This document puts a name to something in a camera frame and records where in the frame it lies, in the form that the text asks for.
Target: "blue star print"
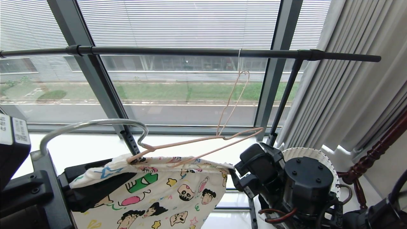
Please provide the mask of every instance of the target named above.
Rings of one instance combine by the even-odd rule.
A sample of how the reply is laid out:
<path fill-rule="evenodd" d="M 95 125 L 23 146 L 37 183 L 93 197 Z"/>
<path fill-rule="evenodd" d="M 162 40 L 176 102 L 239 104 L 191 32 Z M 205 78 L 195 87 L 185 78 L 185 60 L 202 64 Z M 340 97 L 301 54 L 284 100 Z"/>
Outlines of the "blue star print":
<path fill-rule="evenodd" d="M 120 173 L 120 171 L 122 171 L 122 169 L 123 168 L 112 170 L 109 168 L 109 166 L 107 166 L 107 167 L 104 167 L 101 172 L 98 172 L 98 171 L 94 171 L 94 172 L 101 173 L 102 174 L 101 179 L 105 179 L 106 177 L 112 175 L 113 173 Z"/>

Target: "metal hook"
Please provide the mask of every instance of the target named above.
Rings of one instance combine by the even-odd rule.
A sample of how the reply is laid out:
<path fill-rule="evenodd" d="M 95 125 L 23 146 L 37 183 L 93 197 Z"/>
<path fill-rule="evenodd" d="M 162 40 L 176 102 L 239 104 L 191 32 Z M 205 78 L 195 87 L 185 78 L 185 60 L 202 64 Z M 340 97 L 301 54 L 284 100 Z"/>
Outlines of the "metal hook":
<path fill-rule="evenodd" d="M 100 125 L 116 125 L 116 124 L 121 124 L 121 125 L 130 125 L 130 126 L 138 126 L 143 129 L 143 134 L 138 138 L 137 144 L 139 146 L 145 148 L 146 145 L 143 144 L 141 141 L 147 136 L 149 133 L 149 130 L 147 129 L 147 126 L 141 122 L 135 121 L 135 120 L 130 120 L 130 119 L 98 119 L 98 120 L 92 120 L 92 121 L 86 121 L 86 122 L 81 122 L 81 123 L 74 123 L 71 125 L 64 126 L 62 128 L 59 128 L 57 130 L 51 131 L 47 135 L 44 136 L 44 138 L 41 140 L 41 143 L 39 145 L 40 153 L 39 154 L 32 154 L 31 159 L 36 161 L 39 158 L 47 155 L 47 144 L 48 142 L 55 138 L 58 135 L 64 134 L 64 133 L 69 133 L 71 131 L 85 128 L 88 126 L 100 126 Z"/>

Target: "white woven basket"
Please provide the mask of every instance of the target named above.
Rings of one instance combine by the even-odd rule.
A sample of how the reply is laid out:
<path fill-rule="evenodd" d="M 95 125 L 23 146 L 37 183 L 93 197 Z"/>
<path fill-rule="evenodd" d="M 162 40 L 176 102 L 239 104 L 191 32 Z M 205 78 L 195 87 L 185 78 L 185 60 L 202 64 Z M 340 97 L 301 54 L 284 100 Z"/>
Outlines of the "white woven basket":
<path fill-rule="evenodd" d="M 290 159 L 298 158 L 298 157 L 310 157 L 317 159 L 320 163 L 326 166 L 333 175 L 333 182 L 331 186 L 331 191 L 337 194 L 337 197 L 340 197 L 340 190 L 337 187 L 339 184 L 339 177 L 336 173 L 335 168 L 333 167 L 331 161 L 329 160 L 328 156 L 326 156 L 323 152 L 311 149 L 311 148 L 289 148 L 282 152 L 284 155 L 284 160 L 287 162 Z"/>

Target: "road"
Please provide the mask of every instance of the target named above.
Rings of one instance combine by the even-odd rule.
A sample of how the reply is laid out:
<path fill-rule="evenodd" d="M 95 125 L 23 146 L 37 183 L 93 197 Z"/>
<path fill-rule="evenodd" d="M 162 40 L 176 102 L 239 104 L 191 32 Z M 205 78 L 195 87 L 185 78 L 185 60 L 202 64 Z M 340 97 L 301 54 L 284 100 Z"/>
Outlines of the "road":
<path fill-rule="evenodd" d="M 2 104 L 1 107 L 11 115 L 16 113 L 17 108 L 31 123 L 74 123 L 107 118 L 102 107 L 95 104 Z M 218 105 L 125 105 L 129 118 L 148 125 L 217 125 L 223 108 Z M 229 117 L 231 110 L 232 107 L 229 107 L 225 111 L 223 121 Z M 228 125 L 252 126 L 256 110 L 256 106 L 236 107 Z M 284 123 L 289 110 L 290 106 L 284 109 L 280 125 Z M 274 106 L 271 117 L 275 117 L 276 112 L 277 106 Z"/>

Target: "grass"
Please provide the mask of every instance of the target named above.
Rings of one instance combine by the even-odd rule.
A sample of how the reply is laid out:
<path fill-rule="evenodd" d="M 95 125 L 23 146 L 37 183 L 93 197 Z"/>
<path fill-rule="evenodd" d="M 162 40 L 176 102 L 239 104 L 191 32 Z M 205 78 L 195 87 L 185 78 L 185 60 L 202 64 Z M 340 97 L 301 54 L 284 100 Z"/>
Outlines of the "grass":
<path fill-rule="evenodd" d="M 292 101 L 298 89 L 295 83 L 288 101 Z M 281 82 L 275 101 L 281 100 L 287 83 Z M 114 86 L 121 99 L 134 100 L 178 100 L 178 101 L 196 101 L 196 100 L 227 100 L 233 88 L 233 84 L 220 83 L 122 83 L 115 82 Z M 232 100 L 237 100 L 244 84 L 238 84 L 232 95 Z M 31 93 L 34 89 L 41 88 L 39 91 L 27 98 L 25 95 Z M 242 101 L 258 101 L 262 88 L 261 82 L 249 83 L 242 95 Z M 96 99 L 89 84 L 86 83 L 46 83 L 46 84 L 16 84 L 8 86 L 0 85 L 0 95 L 7 96 L 11 100 L 17 99 Z"/>

